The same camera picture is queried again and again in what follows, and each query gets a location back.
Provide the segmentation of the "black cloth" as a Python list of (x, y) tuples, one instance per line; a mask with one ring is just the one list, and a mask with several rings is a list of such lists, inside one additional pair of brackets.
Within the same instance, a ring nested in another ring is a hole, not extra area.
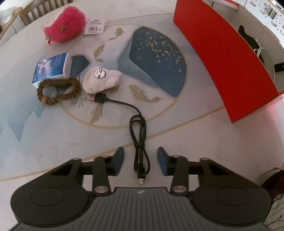
[(242, 25), (239, 26), (238, 33), (245, 39), (245, 41), (249, 44), (249, 46), (254, 50), (257, 57), (264, 64), (264, 60), (263, 60), (263, 57), (261, 55), (261, 52), (259, 52), (259, 54), (258, 54), (258, 50), (260, 49), (260, 46), (258, 45), (257, 41), (253, 37), (246, 34), (245, 28)]

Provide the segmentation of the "red and white cardboard box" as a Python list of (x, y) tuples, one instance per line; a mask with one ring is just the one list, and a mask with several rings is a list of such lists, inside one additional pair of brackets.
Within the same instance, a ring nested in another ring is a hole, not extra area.
[(281, 95), (249, 44), (208, 4), (177, 1), (173, 22), (206, 67), (231, 122)]

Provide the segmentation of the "far wooden chair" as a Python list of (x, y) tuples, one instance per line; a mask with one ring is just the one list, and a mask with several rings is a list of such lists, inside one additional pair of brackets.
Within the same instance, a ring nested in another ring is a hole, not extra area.
[(28, 4), (20, 13), (20, 17), (27, 26), (40, 17), (72, 3), (73, 0), (35, 0)]

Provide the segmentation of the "brown hair scrunchie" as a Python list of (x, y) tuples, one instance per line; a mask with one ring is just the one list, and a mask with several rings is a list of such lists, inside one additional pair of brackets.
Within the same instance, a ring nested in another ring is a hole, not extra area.
[[(53, 97), (45, 95), (44, 88), (53, 87), (56, 93)], [(72, 100), (81, 93), (80, 81), (73, 77), (67, 79), (46, 79), (43, 80), (37, 89), (38, 100), (44, 105), (55, 105), (61, 101)]]

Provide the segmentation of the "white cabinet wall unit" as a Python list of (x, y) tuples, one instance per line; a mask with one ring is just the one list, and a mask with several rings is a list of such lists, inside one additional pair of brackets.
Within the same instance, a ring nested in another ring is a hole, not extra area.
[(235, 28), (268, 32), (283, 45), (283, 7), (277, 1), (206, 1)]

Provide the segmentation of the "blue tissue pack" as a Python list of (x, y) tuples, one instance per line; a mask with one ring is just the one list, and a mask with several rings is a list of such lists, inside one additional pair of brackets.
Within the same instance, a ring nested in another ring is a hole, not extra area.
[(68, 52), (55, 55), (37, 63), (32, 79), (36, 88), (46, 79), (66, 79), (70, 77), (72, 58)]

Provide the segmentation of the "white plush brooch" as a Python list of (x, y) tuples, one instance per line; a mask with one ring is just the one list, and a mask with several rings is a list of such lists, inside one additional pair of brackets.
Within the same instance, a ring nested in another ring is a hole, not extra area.
[(123, 73), (117, 70), (108, 70), (102, 66), (91, 67), (83, 78), (82, 87), (88, 94), (96, 94), (117, 86)]

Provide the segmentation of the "barcode hang tag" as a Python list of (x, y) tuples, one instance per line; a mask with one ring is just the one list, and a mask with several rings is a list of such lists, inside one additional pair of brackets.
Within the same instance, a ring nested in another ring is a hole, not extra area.
[(84, 35), (101, 35), (104, 32), (105, 20), (92, 19), (86, 23)]

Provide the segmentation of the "pink fluffy plush toy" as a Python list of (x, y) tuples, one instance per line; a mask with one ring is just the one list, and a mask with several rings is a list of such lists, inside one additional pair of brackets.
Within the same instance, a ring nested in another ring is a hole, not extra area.
[(51, 42), (63, 43), (78, 36), (85, 24), (85, 14), (77, 7), (68, 6), (44, 26), (43, 32), (49, 45)]

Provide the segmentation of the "white side cabinet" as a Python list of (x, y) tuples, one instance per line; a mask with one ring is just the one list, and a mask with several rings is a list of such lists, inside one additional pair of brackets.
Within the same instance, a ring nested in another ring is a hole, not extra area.
[(1, 46), (26, 26), (21, 19), (22, 7), (11, 7), (1, 11)]

